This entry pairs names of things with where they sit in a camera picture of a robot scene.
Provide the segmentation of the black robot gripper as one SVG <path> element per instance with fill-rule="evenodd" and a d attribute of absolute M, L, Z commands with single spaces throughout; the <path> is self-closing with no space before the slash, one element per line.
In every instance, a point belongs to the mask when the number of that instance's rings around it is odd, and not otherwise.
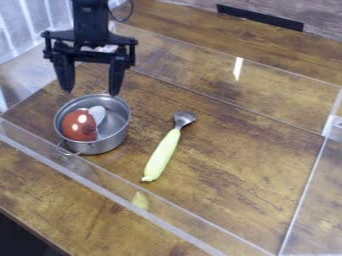
<path fill-rule="evenodd" d="M 124 73 L 135 65 L 135 38 L 120 36 L 108 29 L 108 0 L 71 0 L 73 28 L 44 31 L 44 58 L 53 63 L 60 88 L 71 92 L 75 86 L 75 62 L 109 65 L 111 96 L 120 93 Z"/>

